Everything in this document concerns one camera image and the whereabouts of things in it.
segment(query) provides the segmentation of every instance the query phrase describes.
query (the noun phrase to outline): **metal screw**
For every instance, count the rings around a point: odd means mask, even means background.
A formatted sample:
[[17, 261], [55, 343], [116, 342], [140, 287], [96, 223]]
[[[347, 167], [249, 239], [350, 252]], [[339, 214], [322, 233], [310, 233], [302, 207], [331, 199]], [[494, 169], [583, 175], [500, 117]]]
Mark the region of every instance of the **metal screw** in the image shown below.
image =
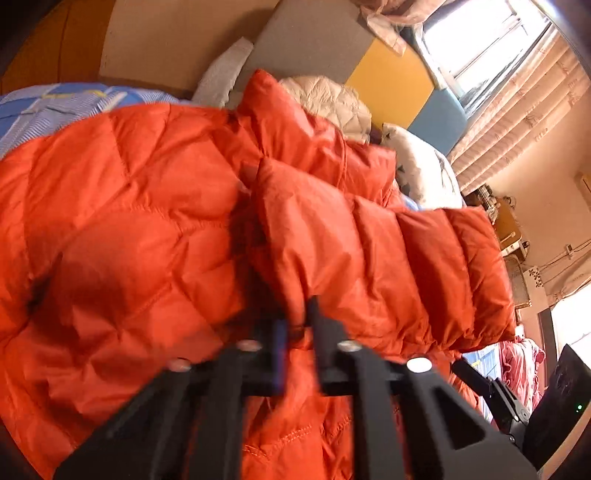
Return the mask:
[[355, 340], [343, 340], [337, 344], [341, 352], [351, 353], [361, 350], [361, 344]]
[[428, 358], [425, 358], [423, 356], [417, 356], [415, 358], [411, 358], [408, 362], [407, 362], [407, 368], [416, 374], [423, 374], [425, 372], [428, 372], [429, 370], [431, 370], [433, 367], [433, 364], [431, 363], [431, 361]]
[[243, 352], [258, 352], [262, 348], [262, 345], [256, 340], [240, 340], [236, 346]]
[[168, 362], [168, 369], [177, 373], [188, 372], [191, 370], [191, 362], [186, 358], [173, 358]]

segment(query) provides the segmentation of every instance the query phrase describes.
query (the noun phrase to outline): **black clip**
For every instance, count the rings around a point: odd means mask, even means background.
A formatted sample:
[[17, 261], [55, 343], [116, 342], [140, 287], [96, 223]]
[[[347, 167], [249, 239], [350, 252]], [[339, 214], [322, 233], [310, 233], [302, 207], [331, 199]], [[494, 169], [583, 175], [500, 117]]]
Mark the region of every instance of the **black clip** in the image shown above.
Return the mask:
[[536, 478], [526, 458], [431, 368], [428, 359], [406, 365], [384, 361], [350, 340], [340, 322], [322, 316], [315, 298], [307, 312], [322, 391], [353, 397], [355, 479], [406, 478], [392, 395], [398, 396], [401, 407], [415, 480]]
[[171, 361], [62, 462], [54, 480], [240, 478], [244, 398], [282, 394], [286, 351], [287, 324], [274, 320], [216, 361]]
[[464, 358], [456, 360], [452, 371], [477, 395], [484, 398], [499, 431], [523, 450], [525, 429], [530, 423], [530, 412], [515, 394], [498, 378], [483, 377]]

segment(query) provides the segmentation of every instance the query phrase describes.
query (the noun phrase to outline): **window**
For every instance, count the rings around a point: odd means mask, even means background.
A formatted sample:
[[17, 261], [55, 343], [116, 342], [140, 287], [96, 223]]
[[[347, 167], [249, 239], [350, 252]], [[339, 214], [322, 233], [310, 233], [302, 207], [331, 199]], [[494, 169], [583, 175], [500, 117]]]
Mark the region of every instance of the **window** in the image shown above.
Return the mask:
[[530, 0], [456, 0], [425, 23], [424, 42], [460, 103], [474, 110], [547, 26]]
[[560, 300], [552, 310], [552, 323], [556, 337], [557, 353], [568, 343], [591, 367], [591, 285], [581, 288], [574, 295]]

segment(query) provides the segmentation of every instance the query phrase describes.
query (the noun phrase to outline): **yellow panel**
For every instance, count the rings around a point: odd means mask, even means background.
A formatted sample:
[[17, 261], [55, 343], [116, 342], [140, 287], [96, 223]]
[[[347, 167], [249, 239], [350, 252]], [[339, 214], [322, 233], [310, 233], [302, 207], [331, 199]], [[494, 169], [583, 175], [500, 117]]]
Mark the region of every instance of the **yellow panel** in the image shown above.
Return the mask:
[[389, 123], [408, 128], [433, 91], [429, 73], [411, 47], [399, 56], [377, 38], [346, 84], [357, 90], [379, 127]]

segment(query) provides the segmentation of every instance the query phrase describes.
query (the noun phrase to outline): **puffer jacket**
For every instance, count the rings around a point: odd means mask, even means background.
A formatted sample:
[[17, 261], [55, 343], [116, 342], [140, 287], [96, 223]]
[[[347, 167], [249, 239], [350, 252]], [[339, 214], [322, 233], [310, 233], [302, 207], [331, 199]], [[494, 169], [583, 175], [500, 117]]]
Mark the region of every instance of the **puffer jacket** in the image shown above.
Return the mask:
[[134, 106], [11, 152], [0, 416], [33, 467], [49, 480], [170, 358], [210, 358], [280, 307], [287, 389], [248, 404], [243, 478], [350, 478], [348, 401], [318, 392], [307, 298], [451, 382], [459, 352], [515, 326], [484, 212], [408, 212], [394, 174], [392, 151], [345, 141], [260, 71], [236, 112]]

